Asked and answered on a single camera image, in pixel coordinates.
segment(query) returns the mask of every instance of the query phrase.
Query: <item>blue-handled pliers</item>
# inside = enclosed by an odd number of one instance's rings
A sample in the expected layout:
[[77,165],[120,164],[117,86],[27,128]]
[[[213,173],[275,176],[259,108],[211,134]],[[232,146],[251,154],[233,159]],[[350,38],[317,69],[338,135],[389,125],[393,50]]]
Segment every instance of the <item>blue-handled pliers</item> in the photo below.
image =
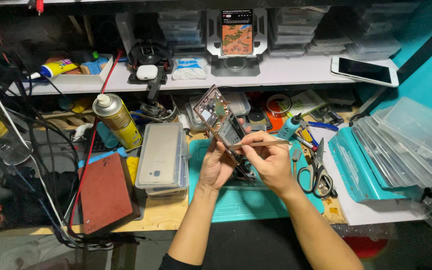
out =
[[307,128],[308,126],[313,126],[313,127],[321,127],[321,128],[325,128],[325,129],[329,129],[329,130],[333,130],[333,131],[339,131],[339,127],[337,127],[335,125],[331,125],[331,124],[318,123],[318,122],[306,122],[306,121],[300,121],[299,124],[303,128]]

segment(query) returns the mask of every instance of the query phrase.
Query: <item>green silicone repair mat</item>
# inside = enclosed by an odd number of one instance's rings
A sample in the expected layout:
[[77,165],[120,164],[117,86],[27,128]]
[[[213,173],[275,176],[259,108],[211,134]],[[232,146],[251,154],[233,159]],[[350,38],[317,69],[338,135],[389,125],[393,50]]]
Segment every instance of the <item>green silicone repair mat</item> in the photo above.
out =
[[[210,141],[194,140],[189,144],[189,203],[193,199],[195,187],[199,180],[201,164],[206,155]],[[306,167],[308,163],[303,154],[297,162],[297,169]],[[309,189],[309,173],[303,173],[301,178],[303,187]],[[324,212],[321,199],[316,198],[312,193],[306,194],[311,203],[320,212]],[[231,222],[245,220],[261,220],[288,217],[288,211],[284,203],[271,190],[234,190],[225,189],[219,192],[216,207],[213,213],[212,222]]]

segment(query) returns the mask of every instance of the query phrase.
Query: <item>person's left hand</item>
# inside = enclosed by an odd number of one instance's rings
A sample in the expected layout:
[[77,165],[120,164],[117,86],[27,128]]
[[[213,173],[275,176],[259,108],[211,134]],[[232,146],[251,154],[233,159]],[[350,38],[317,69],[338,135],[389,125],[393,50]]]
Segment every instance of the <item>person's left hand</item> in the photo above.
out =
[[[238,120],[241,124],[244,123],[243,119]],[[246,132],[251,132],[251,127],[247,127]],[[229,179],[234,167],[236,164],[226,152],[224,144],[213,138],[202,160],[198,183],[218,191]]]

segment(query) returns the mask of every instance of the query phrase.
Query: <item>wooden desk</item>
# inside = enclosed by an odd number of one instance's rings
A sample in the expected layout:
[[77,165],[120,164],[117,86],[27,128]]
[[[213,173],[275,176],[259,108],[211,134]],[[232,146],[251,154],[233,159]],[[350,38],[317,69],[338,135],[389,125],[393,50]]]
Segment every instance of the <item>wooden desk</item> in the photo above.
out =
[[[303,117],[306,121],[314,121],[312,117]],[[191,138],[186,136],[186,142],[192,140],[207,139],[205,131],[191,131]],[[329,224],[347,224],[346,219],[341,211],[341,205],[338,199],[325,199],[323,200],[324,213],[323,217]],[[178,230],[184,215],[188,209],[188,191],[183,200],[166,199],[166,200],[153,200],[147,198],[146,207],[144,210],[144,218],[138,221],[131,221],[114,232],[141,232],[141,231],[169,231]],[[73,230],[76,233],[83,231],[82,225],[74,225]],[[12,229],[0,232],[0,236],[27,236],[27,235],[51,235],[53,230],[50,227],[39,228],[25,228],[25,229]]]

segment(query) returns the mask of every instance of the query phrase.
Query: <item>phone holder stand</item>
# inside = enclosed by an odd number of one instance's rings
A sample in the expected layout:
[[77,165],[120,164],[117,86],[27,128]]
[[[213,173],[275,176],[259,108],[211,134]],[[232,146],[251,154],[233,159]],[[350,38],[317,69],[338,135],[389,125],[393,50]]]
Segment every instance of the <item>phone holder stand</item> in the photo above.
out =
[[259,70],[258,54],[268,47],[267,10],[253,9],[253,50],[249,55],[224,55],[221,53],[221,10],[206,14],[206,49],[211,58],[211,74],[215,77],[255,77]]

